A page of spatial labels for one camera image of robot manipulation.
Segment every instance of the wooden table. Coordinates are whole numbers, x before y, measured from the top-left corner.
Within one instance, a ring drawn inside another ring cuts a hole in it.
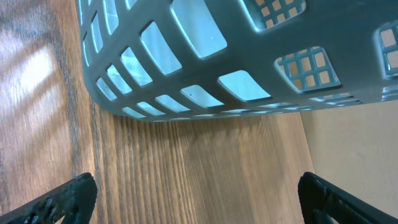
[[[75,2],[0,2],[0,214],[82,172],[92,223],[302,223],[299,114],[146,123],[82,79]]]

